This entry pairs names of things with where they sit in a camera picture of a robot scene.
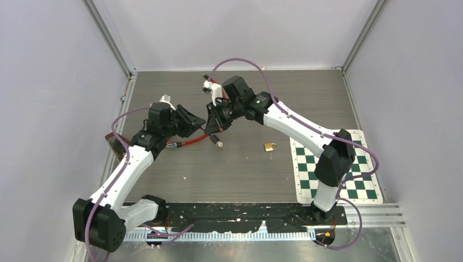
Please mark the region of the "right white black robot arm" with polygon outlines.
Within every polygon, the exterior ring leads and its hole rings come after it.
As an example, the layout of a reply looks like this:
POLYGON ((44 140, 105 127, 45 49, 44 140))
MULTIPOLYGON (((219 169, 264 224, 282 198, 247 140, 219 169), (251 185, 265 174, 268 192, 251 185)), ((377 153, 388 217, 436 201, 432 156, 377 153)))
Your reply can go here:
POLYGON ((221 85, 205 80, 203 91, 212 100, 206 106, 206 134, 223 132, 234 120, 244 117, 287 135, 312 152, 318 158, 314 169, 318 186, 308 215, 318 224, 333 218, 339 186, 355 160, 352 137, 347 130, 314 124, 272 98, 269 92, 255 94, 240 76, 233 76, 221 85))

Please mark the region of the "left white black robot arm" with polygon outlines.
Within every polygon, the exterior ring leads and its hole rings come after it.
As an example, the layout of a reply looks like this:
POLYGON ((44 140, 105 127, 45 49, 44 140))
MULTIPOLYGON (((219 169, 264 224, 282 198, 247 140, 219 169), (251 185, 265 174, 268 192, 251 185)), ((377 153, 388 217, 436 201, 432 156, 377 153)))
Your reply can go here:
POLYGON ((73 205, 75 238, 89 247, 112 253, 127 232, 146 222, 160 226, 167 221, 164 199, 147 195, 127 208, 122 207, 123 203, 143 172, 166 148, 169 138, 187 138, 206 121, 181 105, 167 102, 153 103, 147 109, 142 129, 123 145, 126 152, 117 168, 87 200, 78 199, 73 205))

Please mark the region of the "small brass padlock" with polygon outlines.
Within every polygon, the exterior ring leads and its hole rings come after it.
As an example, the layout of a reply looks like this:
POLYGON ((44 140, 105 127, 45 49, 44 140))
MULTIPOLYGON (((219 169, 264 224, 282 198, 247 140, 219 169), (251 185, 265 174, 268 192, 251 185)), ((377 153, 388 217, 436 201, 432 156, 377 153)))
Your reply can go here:
POLYGON ((278 149, 278 145, 276 143, 265 143, 264 144, 264 151, 271 152, 278 149))

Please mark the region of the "black cable padlock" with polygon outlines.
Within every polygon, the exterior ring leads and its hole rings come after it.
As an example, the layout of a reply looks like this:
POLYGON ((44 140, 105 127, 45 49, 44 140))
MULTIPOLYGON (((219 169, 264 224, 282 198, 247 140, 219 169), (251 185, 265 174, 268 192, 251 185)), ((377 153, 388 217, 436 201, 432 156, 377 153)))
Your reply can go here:
POLYGON ((223 148, 222 140, 215 134, 206 134, 206 131, 203 127, 200 127, 200 130, 204 132, 204 134, 219 148, 223 148))

